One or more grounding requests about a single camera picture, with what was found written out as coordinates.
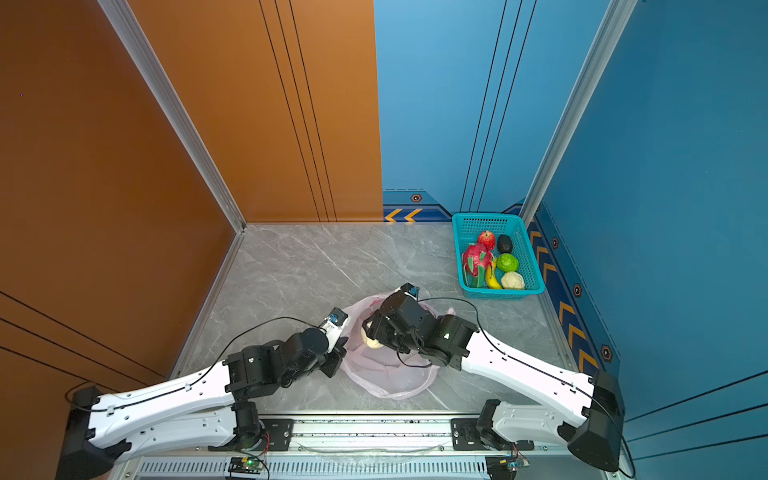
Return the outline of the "beige round fruit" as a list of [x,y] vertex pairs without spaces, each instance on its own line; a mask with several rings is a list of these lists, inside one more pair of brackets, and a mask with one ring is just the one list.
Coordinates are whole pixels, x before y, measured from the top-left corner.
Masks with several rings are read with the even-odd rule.
[[515,271],[505,272],[500,280],[503,289],[525,290],[526,283],[521,274]]
[[383,347],[383,344],[379,340],[380,327],[381,321],[373,317],[362,322],[362,339],[368,348],[380,349]]

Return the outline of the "pink plastic bag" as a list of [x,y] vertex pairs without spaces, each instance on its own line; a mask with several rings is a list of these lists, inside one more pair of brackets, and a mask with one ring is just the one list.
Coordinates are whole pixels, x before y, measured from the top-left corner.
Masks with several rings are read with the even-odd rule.
[[388,293],[376,294],[342,308],[348,314],[342,336],[348,341],[340,370],[372,396],[402,401],[430,387],[440,366],[430,366],[417,353],[397,356],[395,351],[384,346],[374,347],[374,341],[367,340],[362,323],[387,297]]

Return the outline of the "red dragon fruit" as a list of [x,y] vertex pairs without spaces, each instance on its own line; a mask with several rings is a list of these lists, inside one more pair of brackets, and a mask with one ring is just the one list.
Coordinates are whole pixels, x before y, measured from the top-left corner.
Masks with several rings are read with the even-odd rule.
[[469,288],[485,288],[487,271],[492,267],[493,253],[482,244],[470,244],[462,254],[464,284]]

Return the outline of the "yellow mango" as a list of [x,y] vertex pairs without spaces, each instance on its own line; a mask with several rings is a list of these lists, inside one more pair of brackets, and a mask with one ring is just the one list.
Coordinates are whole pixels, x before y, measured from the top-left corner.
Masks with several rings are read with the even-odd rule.
[[492,290],[502,289],[502,285],[500,284],[500,282],[496,277],[496,267],[494,263],[492,263],[485,270],[485,283],[486,283],[486,287],[489,289],[492,289]]

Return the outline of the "teal plastic mesh basket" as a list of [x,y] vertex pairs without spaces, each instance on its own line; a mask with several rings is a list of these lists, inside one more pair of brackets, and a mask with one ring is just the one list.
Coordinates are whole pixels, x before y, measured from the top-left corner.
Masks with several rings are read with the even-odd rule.
[[519,300],[545,290],[522,219],[508,214],[452,217],[459,285],[468,298]]

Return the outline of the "red apple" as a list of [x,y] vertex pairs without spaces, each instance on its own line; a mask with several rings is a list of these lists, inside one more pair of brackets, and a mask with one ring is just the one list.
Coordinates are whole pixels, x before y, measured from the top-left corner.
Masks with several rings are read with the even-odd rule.
[[492,252],[496,246],[496,236],[489,230],[483,231],[477,237],[477,244]]

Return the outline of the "green apple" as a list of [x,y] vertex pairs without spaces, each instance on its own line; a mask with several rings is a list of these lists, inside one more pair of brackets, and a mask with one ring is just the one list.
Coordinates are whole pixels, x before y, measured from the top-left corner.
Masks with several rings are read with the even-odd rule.
[[512,254],[500,254],[495,259],[495,266],[502,272],[516,272],[519,268],[519,260]]

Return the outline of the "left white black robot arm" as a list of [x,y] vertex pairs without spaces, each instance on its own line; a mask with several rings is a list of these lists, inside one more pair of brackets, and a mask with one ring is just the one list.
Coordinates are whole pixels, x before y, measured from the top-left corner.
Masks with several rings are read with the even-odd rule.
[[55,476],[94,479],[152,451],[253,446],[263,430],[256,399],[315,371],[333,377],[347,341],[327,323],[143,389],[106,394],[95,386],[79,388],[65,397],[70,412]]

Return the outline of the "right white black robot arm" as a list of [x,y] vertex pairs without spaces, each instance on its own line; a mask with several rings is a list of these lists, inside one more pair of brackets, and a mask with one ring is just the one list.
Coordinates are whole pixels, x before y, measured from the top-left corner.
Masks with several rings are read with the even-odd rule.
[[490,379],[543,409],[526,414],[506,402],[487,401],[476,426],[484,445],[513,450],[521,440],[559,444],[611,473],[631,459],[623,436],[625,404],[614,375],[570,371],[539,360],[487,333],[478,319],[433,315],[415,291],[404,285],[364,319],[366,339],[398,355],[417,353],[434,366]]

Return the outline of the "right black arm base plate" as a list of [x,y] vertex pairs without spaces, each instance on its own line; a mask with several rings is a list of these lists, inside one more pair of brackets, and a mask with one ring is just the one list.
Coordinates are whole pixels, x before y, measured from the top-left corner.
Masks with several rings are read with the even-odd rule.
[[452,445],[455,451],[533,451],[531,440],[511,442],[505,440],[489,427],[478,427],[478,418],[453,418],[450,420]]

